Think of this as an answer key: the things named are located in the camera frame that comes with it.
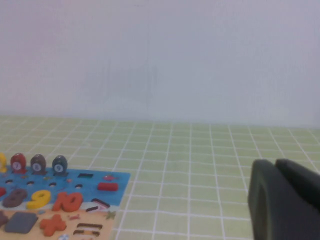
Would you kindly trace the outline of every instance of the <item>number puzzle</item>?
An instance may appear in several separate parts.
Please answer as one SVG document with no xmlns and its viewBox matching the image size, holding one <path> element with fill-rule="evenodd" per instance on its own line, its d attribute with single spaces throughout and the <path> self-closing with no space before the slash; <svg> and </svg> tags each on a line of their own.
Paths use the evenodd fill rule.
<svg viewBox="0 0 320 240">
<path fill-rule="evenodd" d="M 7 165 L 0 153 L 2 240 L 106 240 L 120 207 L 129 173 L 68 169 L 63 155 L 52 167 L 22 153 Z"/>
</svg>

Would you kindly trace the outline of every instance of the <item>round peg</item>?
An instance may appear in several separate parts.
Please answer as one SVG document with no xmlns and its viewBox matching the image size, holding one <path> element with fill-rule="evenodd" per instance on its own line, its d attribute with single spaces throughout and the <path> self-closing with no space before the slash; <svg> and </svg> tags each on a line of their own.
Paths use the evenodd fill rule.
<svg viewBox="0 0 320 240">
<path fill-rule="evenodd" d="M 27 172 L 26 157 L 22 153 L 16 153 L 11 157 L 10 165 L 14 174 L 25 174 Z"/>
<path fill-rule="evenodd" d="M 0 152 L 0 173 L 7 172 L 7 159 L 6 156 Z"/>
<path fill-rule="evenodd" d="M 55 176 L 67 176 L 68 161 L 63 155 L 58 155 L 52 162 L 52 169 Z"/>
<path fill-rule="evenodd" d="M 30 165 L 32 174 L 45 175 L 46 172 L 46 159 L 42 154 L 36 154 L 31 158 Z"/>
</svg>

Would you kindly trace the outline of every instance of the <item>cutting mat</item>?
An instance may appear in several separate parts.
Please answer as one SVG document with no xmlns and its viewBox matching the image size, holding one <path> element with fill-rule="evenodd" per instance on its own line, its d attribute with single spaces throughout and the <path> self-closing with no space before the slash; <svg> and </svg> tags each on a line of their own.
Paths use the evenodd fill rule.
<svg viewBox="0 0 320 240">
<path fill-rule="evenodd" d="M 320 170 L 320 130 L 0 116 L 1 151 L 131 173 L 111 240 L 251 240 L 256 158 Z"/>
</svg>

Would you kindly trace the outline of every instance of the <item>yellow number 9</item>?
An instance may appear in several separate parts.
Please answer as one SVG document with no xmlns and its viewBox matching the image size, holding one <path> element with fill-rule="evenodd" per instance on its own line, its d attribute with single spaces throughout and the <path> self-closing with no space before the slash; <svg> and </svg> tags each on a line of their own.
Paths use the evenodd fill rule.
<svg viewBox="0 0 320 240">
<path fill-rule="evenodd" d="M 39 209 L 47 205 L 51 200 L 51 192 L 48 190 L 36 191 L 31 195 L 32 201 L 26 203 L 27 209 Z"/>
</svg>

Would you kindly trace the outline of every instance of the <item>black plastic object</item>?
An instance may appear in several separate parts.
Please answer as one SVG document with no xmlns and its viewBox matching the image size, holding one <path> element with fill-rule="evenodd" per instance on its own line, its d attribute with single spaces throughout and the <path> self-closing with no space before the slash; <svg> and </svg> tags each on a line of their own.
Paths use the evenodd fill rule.
<svg viewBox="0 0 320 240">
<path fill-rule="evenodd" d="M 295 171 L 288 170 L 283 159 L 277 162 L 277 167 L 263 159 L 252 164 L 248 206 L 254 240 L 320 240 L 318 210 L 282 174 L 285 172 L 293 178 L 301 171 L 294 167 Z M 307 171 L 302 172 L 303 179 L 313 178 L 308 177 Z"/>
<path fill-rule="evenodd" d="M 63 155 L 56 156 L 52 161 L 54 176 L 67 176 L 68 161 Z"/>
<path fill-rule="evenodd" d="M 300 197 L 320 211 L 320 176 L 317 173 L 289 159 L 277 159 L 275 167 Z"/>
<path fill-rule="evenodd" d="M 80 173 L 78 175 L 78 178 L 83 178 L 83 179 L 92 179 L 94 175 L 91 173 Z"/>
</svg>

